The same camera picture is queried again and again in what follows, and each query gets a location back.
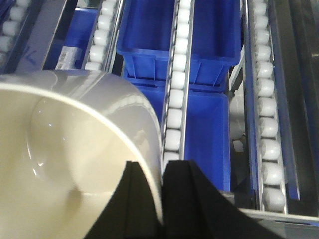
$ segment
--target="white roller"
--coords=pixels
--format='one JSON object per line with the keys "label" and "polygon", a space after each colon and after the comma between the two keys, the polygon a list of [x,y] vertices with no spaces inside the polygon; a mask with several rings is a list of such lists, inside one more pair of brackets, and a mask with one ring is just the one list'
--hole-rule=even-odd
{"label": "white roller", "polygon": [[190,17],[190,10],[189,9],[179,9],[178,11],[178,17],[177,22],[184,22],[188,23]]}
{"label": "white roller", "polygon": [[181,126],[182,111],[178,109],[168,109],[167,114],[167,127],[180,128]]}
{"label": "white roller", "polygon": [[172,89],[182,90],[185,85],[185,72],[173,71],[171,75],[171,85]]}
{"label": "white roller", "polygon": [[258,61],[256,69],[258,78],[270,78],[273,73],[273,64],[267,61]]}
{"label": "white roller", "polygon": [[256,44],[267,44],[270,38],[268,30],[256,29],[255,31]]}
{"label": "white roller", "polygon": [[280,185],[284,179],[284,169],[277,163],[263,163],[261,172],[264,184]]}
{"label": "white roller", "polygon": [[262,15],[255,16],[255,29],[266,29],[268,26],[268,17]]}
{"label": "white roller", "polygon": [[189,24],[179,22],[177,24],[176,36],[180,38],[188,39],[188,34],[189,34]]}
{"label": "white roller", "polygon": [[267,11],[267,4],[262,1],[254,2],[254,14],[255,15],[265,15]]}
{"label": "white roller", "polygon": [[179,1],[179,8],[184,8],[184,9],[190,9],[191,7],[191,0],[180,0]]}
{"label": "white roller", "polygon": [[25,16],[25,8],[20,6],[13,6],[10,9],[10,19],[13,21],[22,21]]}
{"label": "white roller", "polygon": [[256,61],[268,61],[271,55],[271,48],[267,45],[256,45]]}
{"label": "white roller", "polygon": [[268,117],[260,118],[261,137],[272,138],[277,135],[279,126],[277,120]]}
{"label": "white roller", "polygon": [[5,21],[2,25],[2,32],[7,36],[15,36],[20,31],[20,23],[17,21]]}
{"label": "white roller", "polygon": [[176,38],[175,42],[175,53],[186,55],[187,53],[188,40],[185,38]]}
{"label": "white roller", "polygon": [[98,19],[98,29],[109,31],[111,27],[112,17],[100,15]]}
{"label": "white roller", "polygon": [[180,130],[168,129],[166,130],[165,150],[178,151],[180,143]]}
{"label": "white roller", "polygon": [[257,85],[259,97],[270,97],[273,95],[275,90],[275,82],[273,80],[260,78],[257,80]]}
{"label": "white roller", "polygon": [[13,38],[11,36],[0,36],[0,51],[8,52],[13,46]]}
{"label": "white roller", "polygon": [[275,99],[260,97],[258,99],[259,115],[265,117],[272,117],[275,115],[277,104]]}
{"label": "white roller", "polygon": [[273,139],[262,139],[261,154],[265,160],[277,160],[280,156],[280,144]]}
{"label": "white roller", "polygon": [[16,4],[18,6],[25,7],[25,8],[29,7],[31,2],[32,0],[16,0]]}
{"label": "white roller", "polygon": [[0,53],[0,67],[3,66],[6,62],[6,54]]}
{"label": "white roller", "polygon": [[85,65],[85,70],[90,70],[90,71],[99,71],[101,69],[101,63],[98,62],[87,62]]}
{"label": "white roller", "polygon": [[102,63],[103,57],[104,57],[104,46],[97,46],[97,45],[91,46],[91,50],[90,50],[91,61]]}
{"label": "white roller", "polygon": [[182,90],[171,90],[169,95],[168,106],[170,108],[181,109],[183,105],[184,91]]}
{"label": "white roller", "polygon": [[174,54],[173,57],[173,71],[185,71],[186,55]]}
{"label": "white roller", "polygon": [[94,44],[106,46],[108,42],[108,31],[97,29],[94,32]]}
{"label": "white roller", "polygon": [[286,204],[285,196],[282,191],[277,188],[265,188],[263,201],[266,210],[271,212],[282,212]]}
{"label": "white roller", "polygon": [[102,3],[102,9],[101,9],[102,15],[113,16],[115,5],[116,5],[115,1],[108,1],[108,0],[104,1]]}

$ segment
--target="blue plastic bin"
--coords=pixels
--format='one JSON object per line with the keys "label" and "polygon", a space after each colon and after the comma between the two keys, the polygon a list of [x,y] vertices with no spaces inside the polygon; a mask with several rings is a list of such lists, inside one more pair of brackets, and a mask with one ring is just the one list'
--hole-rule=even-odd
{"label": "blue plastic bin", "polygon": [[[164,87],[138,86],[161,119]],[[228,98],[224,94],[189,92],[185,159],[194,160],[219,190],[230,191]]]}
{"label": "blue plastic bin", "polygon": [[[117,51],[128,79],[166,79],[174,0],[126,0]],[[240,1],[197,0],[191,89],[223,92],[230,66],[240,59]]]}

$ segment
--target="roller conveyor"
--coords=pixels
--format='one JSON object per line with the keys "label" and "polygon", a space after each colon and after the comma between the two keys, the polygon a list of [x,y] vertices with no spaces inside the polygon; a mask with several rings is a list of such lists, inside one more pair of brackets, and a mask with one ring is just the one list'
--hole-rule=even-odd
{"label": "roller conveyor", "polygon": [[[17,0],[2,24],[0,72],[54,69],[76,2]],[[116,43],[124,6],[124,0],[100,1],[82,69],[111,72],[122,67]],[[243,0],[244,47],[241,63],[229,74],[229,90],[236,92],[243,74],[249,158],[245,194],[255,207],[241,211],[270,222],[265,227],[292,222],[305,225],[299,230],[307,232],[309,225],[319,224],[316,7],[310,0]],[[23,16],[17,11],[21,8]],[[55,9],[51,17],[46,16],[49,8]],[[184,160],[194,8],[194,0],[175,0],[161,120],[163,172],[167,161]],[[42,31],[46,24],[50,27]],[[185,24],[188,31],[179,33]],[[318,228],[311,230],[319,234]]]}

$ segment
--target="blue storage crate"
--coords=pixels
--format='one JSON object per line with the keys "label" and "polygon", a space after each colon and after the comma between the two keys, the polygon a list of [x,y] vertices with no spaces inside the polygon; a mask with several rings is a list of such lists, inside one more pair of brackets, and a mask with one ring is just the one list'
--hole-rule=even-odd
{"label": "blue storage crate", "polygon": [[[126,0],[117,51],[128,79],[166,79],[174,0]],[[240,1],[197,0],[190,88],[224,92],[225,76],[240,59]]]}
{"label": "blue storage crate", "polygon": [[[159,120],[164,87],[137,86]],[[230,191],[228,98],[224,94],[189,91],[185,159],[194,160],[219,190]]]}

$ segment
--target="glossy white surface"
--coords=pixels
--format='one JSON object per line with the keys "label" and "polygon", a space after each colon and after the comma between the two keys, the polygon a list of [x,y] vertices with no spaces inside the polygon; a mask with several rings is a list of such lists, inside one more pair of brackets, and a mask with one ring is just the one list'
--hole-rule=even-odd
{"label": "glossy white surface", "polygon": [[182,112],[178,109],[168,109],[167,127],[179,129],[181,126]]}
{"label": "glossy white surface", "polygon": [[177,24],[176,37],[188,39],[188,34],[189,34],[189,24],[179,22]]}
{"label": "glossy white surface", "polygon": [[181,133],[177,129],[166,130],[165,150],[177,151],[179,149]]}
{"label": "glossy white surface", "polygon": [[173,71],[185,71],[186,55],[174,54],[173,57]]}
{"label": "glossy white surface", "polygon": [[262,139],[261,154],[263,159],[277,160],[280,155],[280,144],[273,139]]}
{"label": "glossy white surface", "polygon": [[270,79],[260,78],[257,80],[258,96],[271,97],[275,90],[275,82]]}
{"label": "glossy white surface", "polygon": [[178,17],[177,17],[178,22],[188,23],[189,18],[190,18],[190,10],[189,9],[180,8],[178,10]]}
{"label": "glossy white surface", "polygon": [[253,10],[255,15],[265,15],[267,4],[264,2],[254,2]]}
{"label": "glossy white surface", "polygon": [[277,188],[264,188],[263,201],[267,211],[282,212],[285,207],[285,197]]}
{"label": "glossy white surface", "polygon": [[180,0],[179,8],[190,9],[191,0]]}
{"label": "glossy white surface", "polygon": [[29,7],[31,2],[32,0],[16,0],[16,4],[18,6],[25,7],[25,8]]}
{"label": "glossy white surface", "polygon": [[263,163],[261,171],[264,184],[280,185],[284,179],[284,169],[277,163]]}
{"label": "glossy white surface", "polygon": [[184,91],[172,89],[169,95],[168,106],[170,108],[181,109],[183,105]]}
{"label": "glossy white surface", "polygon": [[0,51],[8,52],[13,46],[13,38],[11,36],[0,36]]}
{"label": "glossy white surface", "polygon": [[109,31],[111,27],[112,17],[107,15],[100,15],[98,19],[98,28]]}
{"label": "glossy white surface", "polygon": [[2,32],[7,36],[16,36],[20,30],[20,23],[17,21],[5,21],[2,24]]}
{"label": "glossy white surface", "polygon": [[271,55],[270,46],[256,45],[256,61],[268,61]]}
{"label": "glossy white surface", "polygon": [[278,122],[273,118],[261,117],[260,118],[260,134],[261,137],[272,138],[277,135]]}
{"label": "glossy white surface", "polygon": [[182,90],[185,85],[185,72],[181,71],[173,71],[171,75],[171,84],[170,87],[172,89]]}
{"label": "glossy white surface", "polygon": [[262,15],[254,16],[255,29],[266,29],[268,26],[268,17]]}
{"label": "glossy white surface", "polygon": [[83,238],[127,160],[162,222],[160,127],[133,85],[96,71],[1,75],[0,102],[0,238]]}
{"label": "glossy white surface", "polygon": [[94,44],[100,46],[106,46],[108,42],[108,31],[97,29],[94,32]]}
{"label": "glossy white surface", "polygon": [[103,62],[104,46],[92,45],[90,50],[90,60],[98,63]]}
{"label": "glossy white surface", "polygon": [[113,16],[115,5],[116,5],[115,1],[108,1],[108,0],[104,1],[102,3],[101,13],[103,15]]}
{"label": "glossy white surface", "polygon": [[25,16],[25,8],[20,6],[13,6],[10,9],[10,19],[13,21],[22,21]]}
{"label": "glossy white surface", "polygon": [[102,66],[101,63],[89,61],[85,65],[85,70],[99,71],[101,69],[101,66]]}
{"label": "glossy white surface", "polygon": [[188,40],[185,38],[176,38],[175,42],[175,53],[186,55],[187,53]]}
{"label": "glossy white surface", "polygon": [[277,104],[275,99],[260,97],[258,99],[258,110],[260,116],[272,117],[275,115]]}
{"label": "glossy white surface", "polygon": [[267,61],[258,61],[256,68],[258,78],[270,78],[273,73],[273,64]]}
{"label": "glossy white surface", "polygon": [[255,40],[256,44],[267,44],[270,38],[270,33],[268,30],[256,29]]}

